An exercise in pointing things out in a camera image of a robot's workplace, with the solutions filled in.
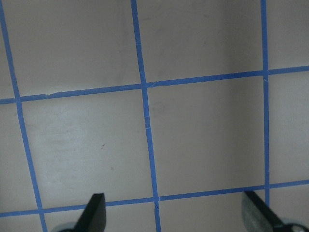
floor tile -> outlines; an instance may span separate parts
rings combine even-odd
[[[45,214],[49,232],[71,228],[82,214],[82,210]],[[109,206],[106,208],[106,232],[155,232],[153,203]]]
[[[152,197],[140,90],[23,107],[44,207]]]
[[[140,82],[130,1],[3,1],[21,95]]]
[[[270,207],[285,223],[309,228],[309,185],[271,189]]]
[[[149,89],[160,195],[264,184],[261,77]]]
[[[162,232],[246,232],[241,193],[160,202]]]
[[[258,0],[138,1],[147,81],[262,69]]]
[[[13,98],[13,88],[9,71],[8,60],[0,30],[0,99]]]
[[[309,179],[309,72],[269,78],[272,183]]]
[[[0,212],[37,209],[16,105],[0,105],[0,119]]]
[[[270,69],[309,65],[309,1],[267,2]]]
[[[38,214],[0,217],[0,231],[3,232],[42,232],[40,217]]]

grid square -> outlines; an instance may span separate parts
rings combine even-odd
[[[163,232],[246,232],[241,193],[160,202]]]
[[[138,1],[147,81],[262,69],[259,0]]]
[[[82,210],[45,214],[49,232],[74,226]],[[153,203],[140,203],[106,207],[107,232],[155,232],[155,214]]]
[[[309,185],[270,190],[270,207],[285,223],[309,227]]]
[[[22,96],[140,82],[130,1],[3,6]]]
[[[5,53],[2,31],[0,29],[0,99],[14,98],[8,60]]]
[[[309,65],[309,1],[267,2],[269,68]]]
[[[159,195],[264,184],[263,79],[149,89]]]
[[[43,206],[152,197],[140,90],[23,103]]]
[[[0,119],[0,212],[37,209],[16,105],[0,105]]]
[[[15,217],[0,217],[0,231],[3,232],[41,232],[41,222],[38,214]]]
[[[270,181],[309,179],[309,72],[269,77]]]

vertical blue line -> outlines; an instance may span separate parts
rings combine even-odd
[[[3,41],[4,41],[6,56],[7,56],[7,60],[8,60],[9,70],[10,70],[12,86],[13,86],[14,95],[15,95],[18,121],[19,121],[19,126],[20,126],[20,130],[21,130],[22,138],[23,138],[23,143],[24,143],[26,158],[27,158],[27,162],[28,162],[30,177],[31,177],[31,181],[32,181],[32,186],[33,186],[33,190],[34,190],[35,200],[36,200],[37,208],[39,210],[42,230],[43,230],[43,232],[47,232],[47,226],[46,226],[46,222],[45,222],[45,219],[44,219],[44,213],[42,211],[42,202],[41,202],[41,197],[40,197],[40,193],[39,193],[37,178],[36,178],[36,175],[35,175],[33,161],[32,161],[30,147],[29,147],[29,142],[28,142],[28,136],[27,136],[26,126],[25,126],[25,121],[24,121],[24,116],[23,116],[22,103],[21,103],[21,100],[20,100],[20,94],[19,94],[19,89],[18,89],[18,85],[17,85],[17,79],[16,79],[15,71],[14,71],[13,56],[12,56],[12,52],[11,52],[9,34],[8,34],[6,21],[5,21],[5,17],[4,17],[2,0],[0,0],[0,23],[1,23],[1,30],[2,30],[2,35],[3,35]]]
[[[156,231],[161,232],[159,197],[158,197],[158,189],[157,189],[156,173],[155,173],[155,162],[154,162],[155,156],[154,156],[153,139],[152,139],[152,133],[151,133],[151,127],[150,127],[147,83],[146,83],[146,75],[145,75],[145,70],[144,70],[143,56],[142,56],[142,51],[141,51],[140,26],[139,26],[139,18],[138,18],[136,0],[131,0],[131,8],[132,8],[132,16],[133,16],[133,27],[134,27],[134,35],[135,35],[136,52],[137,52],[137,59],[138,59],[138,65],[139,65],[139,71],[140,71],[140,82],[142,85],[141,91],[142,91],[142,98],[143,98],[144,118],[145,118],[146,136],[147,136],[147,144],[148,144],[148,152],[149,152],[151,182],[152,182],[153,197],[154,197],[154,204],[155,204],[154,205],[155,226],[156,226]]]
[[[265,202],[269,206],[269,90],[268,90],[268,44],[267,5],[261,0],[262,46],[263,46],[263,89],[264,89],[264,153],[265,153]]]

gray floor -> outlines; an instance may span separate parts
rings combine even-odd
[[[309,226],[307,0],[0,2],[0,231],[104,192],[106,232],[244,232],[243,188]]]

blue grid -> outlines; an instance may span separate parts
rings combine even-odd
[[[53,98],[64,98],[64,97],[72,97],[72,96],[81,96],[81,95],[89,95],[89,94],[99,94],[99,93],[106,93],[106,92],[126,91],[126,90],[133,90],[133,89],[142,90],[145,130],[146,130],[146,135],[147,135],[147,143],[148,143],[148,151],[149,151],[149,162],[150,162],[150,170],[151,170],[151,178],[152,178],[153,197],[107,202],[106,203],[107,207],[115,206],[115,205],[136,204],[136,203],[154,203],[155,204],[154,212],[155,212],[156,231],[161,232],[160,213],[159,213],[159,202],[160,201],[237,193],[237,192],[243,192],[245,190],[253,190],[253,191],[265,190],[266,203],[269,205],[269,202],[270,202],[269,190],[270,189],[299,186],[299,185],[308,185],[309,180],[301,180],[301,181],[293,181],[293,182],[285,182],[285,183],[277,183],[277,184],[270,184],[269,182],[268,76],[275,75],[275,74],[282,74],[282,73],[305,72],[305,71],[309,71],[309,66],[289,67],[289,68],[272,69],[272,70],[268,69],[266,0],[261,0],[263,70],[183,78],[183,79],[158,81],[158,82],[146,82],[146,75],[144,71],[144,64],[143,64],[143,57],[142,57],[140,27],[139,27],[138,9],[137,9],[136,0],[131,0],[131,7],[132,7],[133,26],[134,26],[135,43],[136,43],[137,59],[138,59],[138,65],[139,65],[139,71],[140,71],[140,83],[141,84],[114,86],[114,87],[102,87],[102,88],[84,89],[84,90],[76,90],[76,91],[66,91],[66,92],[54,93],[51,95],[39,94],[39,95],[31,95],[31,96],[20,96],[16,76],[14,73],[14,63],[13,63],[13,57],[12,57],[12,53],[10,49],[10,43],[9,43],[9,37],[8,37],[5,17],[4,17],[2,0],[0,0],[1,29],[2,29],[2,34],[3,34],[3,40],[5,44],[8,64],[9,64],[12,86],[13,86],[14,95],[15,95],[15,98],[0,99],[0,105],[16,103],[19,125],[20,125],[20,129],[22,133],[22,139],[23,139],[24,148],[26,152],[28,168],[29,168],[31,181],[32,181],[33,189],[34,189],[34,194],[35,194],[35,199],[36,199],[36,204],[37,204],[36,210],[0,213],[0,218],[10,217],[10,216],[39,214],[40,219],[41,219],[41,224],[42,224],[42,230],[43,232],[47,232],[47,227],[46,227],[46,223],[44,219],[45,213],[79,210],[79,209],[84,209],[86,206],[86,205],[74,205],[74,206],[43,209],[40,192],[38,189],[37,179],[35,175],[35,170],[34,170],[34,166],[32,162],[31,151],[30,151],[29,143],[28,143],[28,136],[27,136],[27,131],[26,131],[24,117],[23,117],[22,102],[38,101],[38,100],[53,99]],[[154,159],[154,149],[153,149],[151,126],[150,126],[151,124],[150,124],[147,89],[152,88],[152,87],[157,87],[157,86],[172,86],[172,85],[181,85],[181,84],[216,81],[216,80],[249,78],[249,77],[255,77],[255,76],[263,76],[263,83],[264,83],[263,85],[264,86],[264,145],[265,145],[265,183],[264,185],[248,186],[248,187],[243,187],[243,188],[220,189],[220,190],[212,190],[212,191],[204,191],[204,192],[185,193],[185,194],[177,194],[177,195],[169,195],[169,196],[159,196],[158,190],[157,190],[157,182],[156,182],[156,173],[155,173],[156,171],[155,171],[155,162],[154,162],[155,159]]]

